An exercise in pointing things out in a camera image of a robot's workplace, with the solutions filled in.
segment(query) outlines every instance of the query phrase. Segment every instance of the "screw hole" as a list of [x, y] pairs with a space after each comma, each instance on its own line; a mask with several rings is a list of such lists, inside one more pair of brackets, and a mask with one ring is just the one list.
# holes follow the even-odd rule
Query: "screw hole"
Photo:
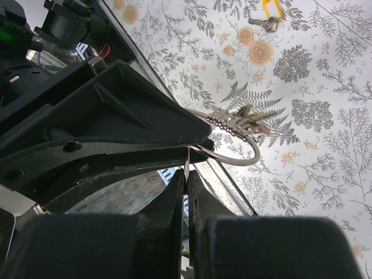
[[66, 153], [72, 153], [72, 152], [76, 152], [76, 151], [79, 151], [81, 148], [83, 148], [83, 146], [81, 144], [79, 144], [78, 142], [73, 142], [73, 141], [69, 141], [64, 147], [63, 147], [63, 151], [66, 152]]
[[11, 170], [4, 175], [4, 179], [8, 181], [14, 181], [14, 180], [17, 180], [18, 178], [21, 178], [23, 174], [24, 174], [23, 170], [20, 170], [20, 169]]

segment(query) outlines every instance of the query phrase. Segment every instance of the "red wire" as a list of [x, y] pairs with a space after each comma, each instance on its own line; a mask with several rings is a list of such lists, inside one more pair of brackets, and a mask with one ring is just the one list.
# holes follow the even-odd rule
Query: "red wire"
[[109, 45], [109, 50], [107, 51], [107, 53], [105, 54], [104, 57], [102, 57], [102, 59], [105, 59], [111, 52], [111, 46]]
[[101, 51], [99, 52], [98, 56], [101, 56], [103, 50], [106, 48], [106, 45], [103, 46], [103, 48], [101, 49]]

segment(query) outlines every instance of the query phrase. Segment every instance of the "black plastic part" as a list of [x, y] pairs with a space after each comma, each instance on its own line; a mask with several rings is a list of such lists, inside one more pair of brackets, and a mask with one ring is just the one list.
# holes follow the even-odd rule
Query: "black plastic part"
[[33, 32], [27, 24], [21, 5], [15, 0], [1, 0], [0, 50], [11, 49], [18, 57], [25, 57], [31, 48]]
[[[98, 3], [96, 3], [93, 8], [95, 16], [103, 19], [106, 22], [110, 22], [108, 16], [103, 12]], [[110, 37], [107, 43], [110, 46], [110, 54], [105, 58], [106, 62], [112, 63], [116, 60], [121, 60], [130, 64], [130, 62], [136, 60], [134, 53], [125, 42], [123, 36], [120, 35], [113, 26], [110, 26], [109, 34]]]
[[15, 223], [14, 215], [0, 208], [0, 267], [5, 263], [8, 255]]
[[88, 7], [92, 7], [97, 0], [80, 0], [82, 3], [86, 4]]
[[[5, 141], [8, 135], [13, 134], [20, 127], [27, 125], [46, 105], [58, 104], [93, 78], [94, 73], [88, 64], [90, 60], [68, 65], [44, 83], [31, 88], [28, 94], [2, 108], [0, 110], [0, 142]], [[0, 143], [0, 158], [17, 152], [21, 148], [3, 150], [2, 144], [9, 143]]]
[[[208, 124], [172, 102], [121, 61], [72, 94], [45, 93], [43, 88], [24, 97], [32, 96], [46, 105], [0, 137], [0, 183], [24, 195], [30, 192], [27, 186], [33, 180], [75, 160], [200, 144], [210, 134]], [[5, 114], [21, 100], [7, 106]], [[8, 179], [14, 170], [21, 170], [22, 175]]]
[[362, 278], [345, 236], [327, 219], [215, 217], [201, 243], [210, 256], [196, 279]]
[[0, 109], [28, 94], [51, 77], [51, 73], [13, 50], [0, 52]]
[[192, 171], [187, 183], [189, 201], [189, 248], [190, 265], [200, 278], [203, 272], [208, 272], [204, 266], [204, 251], [201, 248], [201, 234], [206, 220], [214, 216], [234, 216], [217, 198], [215, 198], [203, 185], [196, 171]]
[[[209, 139], [202, 145], [213, 149], [213, 142]], [[153, 170], [182, 166], [184, 155], [185, 148], [96, 155], [47, 173], [28, 185], [27, 192], [22, 194], [51, 213], [64, 213], [94, 192], [120, 180]], [[191, 163], [207, 159], [195, 151], [191, 152], [190, 158]]]
[[[195, 279], [362, 278], [335, 223], [233, 216], [197, 172], [187, 184], [194, 203], [189, 223], [196, 228], [189, 241], [198, 247], [191, 251]], [[177, 170], [133, 216], [39, 216], [19, 234], [0, 278], [180, 278], [184, 185]]]
[[93, 4], [87, 6], [79, 0], [46, 0], [44, 6], [49, 12], [42, 28], [35, 31], [41, 38], [66, 49], [75, 49], [79, 42], [102, 47], [109, 38], [110, 27], [92, 15]]
[[184, 174], [133, 216], [38, 216], [0, 278], [180, 278]]
[[109, 37], [110, 26], [99, 17], [92, 15], [90, 27], [81, 42], [91, 47], [99, 48], [108, 41]]

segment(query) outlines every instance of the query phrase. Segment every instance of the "metal key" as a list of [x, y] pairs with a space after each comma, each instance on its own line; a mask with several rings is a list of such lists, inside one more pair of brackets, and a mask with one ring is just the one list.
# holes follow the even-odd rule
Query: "metal key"
[[278, 29], [279, 19], [276, 17], [270, 17], [267, 20], [248, 19], [248, 23], [259, 25], [263, 27], [266, 32], [273, 33]]

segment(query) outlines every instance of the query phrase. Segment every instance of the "floral fabric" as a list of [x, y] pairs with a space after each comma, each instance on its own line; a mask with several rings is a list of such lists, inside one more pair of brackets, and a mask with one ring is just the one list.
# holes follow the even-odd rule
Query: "floral fabric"
[[[278, 0], [267, 33], [248, 23], [266, 18], [259, 0], [105, 1], [181, 106], [276, 112], [259, 163], [226, 169], [261, 215], [335, 221], [372, 276], [372, 3]], [[217, 128], [211, 139], [252, 156]]]

